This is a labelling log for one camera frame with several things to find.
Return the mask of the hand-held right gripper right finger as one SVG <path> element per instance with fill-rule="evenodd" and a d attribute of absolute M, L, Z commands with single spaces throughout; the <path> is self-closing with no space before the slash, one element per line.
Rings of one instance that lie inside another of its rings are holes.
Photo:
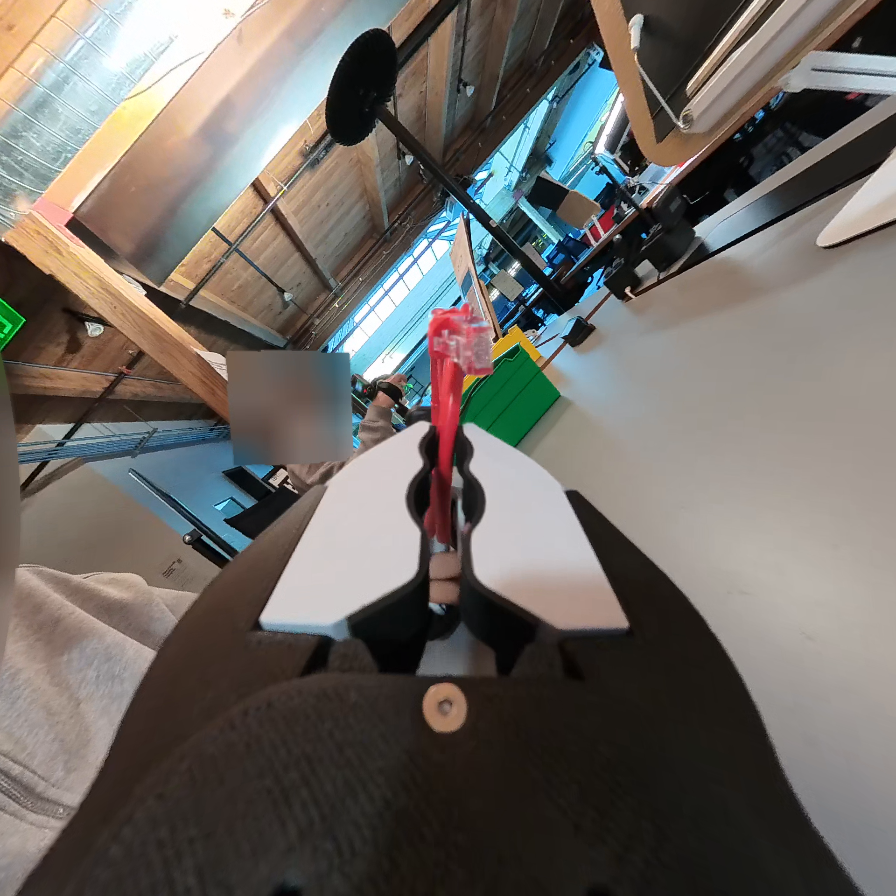
<path fill-rule="evenodd" d="M 629 620 L 560 482 L 531 457 L 474 424 L 458 442 L 471 586 L 520 611 L 539 633 L 622 634 Z"/>

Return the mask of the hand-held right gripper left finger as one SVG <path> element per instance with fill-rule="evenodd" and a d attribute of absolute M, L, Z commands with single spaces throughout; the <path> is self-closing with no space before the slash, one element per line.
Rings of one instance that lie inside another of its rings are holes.
<path fill-rule="evenodd" d="M 429 540 L 414 504 L 428 493 L 430 425 L 362 454 L 327 485 L 264 606 L 265 632 L 344 641 L 385 624 L 409 637 L 428 610 Z"/>

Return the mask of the green plastic bin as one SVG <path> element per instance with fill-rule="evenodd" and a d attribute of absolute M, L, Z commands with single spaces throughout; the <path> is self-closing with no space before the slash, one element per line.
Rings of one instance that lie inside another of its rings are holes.
<path fill-rule="evenodd" d="M 497 357 L 491 374 L 464 388 L 460 420 L 517 447 L 559 398 L 558 389 L 518 343 Z"/>

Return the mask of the yellow plastic bin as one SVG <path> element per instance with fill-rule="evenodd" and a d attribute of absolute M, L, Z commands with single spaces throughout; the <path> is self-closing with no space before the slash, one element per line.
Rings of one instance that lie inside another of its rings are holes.
<path fill-rule="evenodd" d="M 492 347 L 491 374 L 468 375 L 463 382 L 462 396 L 483 393 L 494 397 L 509 388 L 516 379 L 529 379 L 540 372 L 542 356 L 531 340 L 518 327 L 513 327 Z"/>

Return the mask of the wooden sign board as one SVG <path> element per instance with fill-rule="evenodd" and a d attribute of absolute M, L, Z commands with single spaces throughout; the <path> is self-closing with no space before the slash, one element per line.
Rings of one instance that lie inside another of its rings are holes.
<path fill-rule="evenodd" d="M 485 322 L 487 330 L 490 331 L 491 341 L 497 342 L 503 337 L 503 330 L 498 322 L 492 300 L 476 271 L 469 219 L 466 213 L 461 214 L 458 220 L 450 258 L 462 301 L 468 305 L 472 315 Z"/>

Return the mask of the grey hooded sweatshirt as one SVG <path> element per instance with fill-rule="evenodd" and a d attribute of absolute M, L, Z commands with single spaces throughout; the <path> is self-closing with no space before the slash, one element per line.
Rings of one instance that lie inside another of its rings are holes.
<path fill-rule="evenodd" d="M 1 893 L 88 793 L 161 644 L 198 594 L 135 574 L 19 566 L 1 678 Z"/>

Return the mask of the black equipment box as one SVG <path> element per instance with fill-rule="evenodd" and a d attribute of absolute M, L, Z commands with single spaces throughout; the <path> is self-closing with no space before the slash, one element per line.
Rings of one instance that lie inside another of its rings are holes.
<path fill-rule="evenodd" d="M 664 273 L 689 251 L 696 232 L 686 220 L 673 225 L 657 223 L 647 234 L 630 227 L 614 237 L 612 259 L 604 269 L 603 284 L 618 300 L 630 300 L 642 279 L 636 268 L 647 262 L 657 273 Z"/>

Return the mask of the wooden beam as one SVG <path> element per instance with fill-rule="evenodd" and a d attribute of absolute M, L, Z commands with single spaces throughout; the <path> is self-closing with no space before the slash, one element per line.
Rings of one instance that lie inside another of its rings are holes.
<path fill-rule="evenodd" d="M 73 242 L 66 230 L 36 211 L 16 223 L 4 241 L 230 420 L 226 379 L 204 358 L 204 347 L 98 254 Z"/>

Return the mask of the cardboard box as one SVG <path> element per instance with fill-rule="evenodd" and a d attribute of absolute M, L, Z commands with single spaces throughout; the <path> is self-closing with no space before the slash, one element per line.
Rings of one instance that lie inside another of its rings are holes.
<path fill-rule="evenodd" d="M 586 230 L 593 218 L 600 219 L 604 213 L 596 201 L 545 173 L 538 174 L 533 181 L 528 199 L 533 207 L 555 213 L 566 225 L 577 230 Z"/>

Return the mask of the black round-base pole stand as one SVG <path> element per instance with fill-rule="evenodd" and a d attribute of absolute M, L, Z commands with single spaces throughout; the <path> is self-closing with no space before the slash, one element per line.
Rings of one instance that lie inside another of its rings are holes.
<path fill-rule="evenodd" d="M 346 50 L 330 81 L 325 121 L 332 140 L 359 145 L 378 124 L 392 133 L 400 147 L 408 149 L 425 172 L 441 185 L 514 261 L 539 285 L 554 311 L 564 312 L 566 292 L 544 274 L 539 263 L 478 203 L 435 159 L 429 150 L 389 111 L 386 103 L 397 84 L 398 50 L 389 33 L 372 28 L 357 37 Z"/>

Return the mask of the computer monitor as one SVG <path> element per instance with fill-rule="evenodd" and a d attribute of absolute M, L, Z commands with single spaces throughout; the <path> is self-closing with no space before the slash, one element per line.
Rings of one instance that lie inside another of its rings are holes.
<path fill-rule="evenodd" d="M 696 229 L 700 243 L 685 267 L 700 264 L 874 173 L 894 145 L 895 97 L 890 96 L 701 222 Z"/>

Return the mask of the white monitor stand base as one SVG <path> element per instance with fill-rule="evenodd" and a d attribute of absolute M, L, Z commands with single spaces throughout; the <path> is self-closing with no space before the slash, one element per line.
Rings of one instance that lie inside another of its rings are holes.
<path fill-rule="evenodd" d="M 895 220 L 895 159 L 882 163 L 818 235 L 821 248 L 834 248 L 880 230 Z"/>

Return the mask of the plywood-edged black panel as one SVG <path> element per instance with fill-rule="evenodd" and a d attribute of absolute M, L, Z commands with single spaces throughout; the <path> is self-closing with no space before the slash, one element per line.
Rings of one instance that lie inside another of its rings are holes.
<path fill-rule="evenodd" d="M 644 157 L 688 161 L 854 2 L 592 2 Z"/>

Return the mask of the silver ventilation duct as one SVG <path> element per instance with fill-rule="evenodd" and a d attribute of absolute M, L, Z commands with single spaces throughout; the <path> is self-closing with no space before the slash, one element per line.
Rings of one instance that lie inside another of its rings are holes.
<path fill-rule="evenodd" d="M 2 74 L 1 234 L 173 43 L 162 2 L 63 2 Z"/>

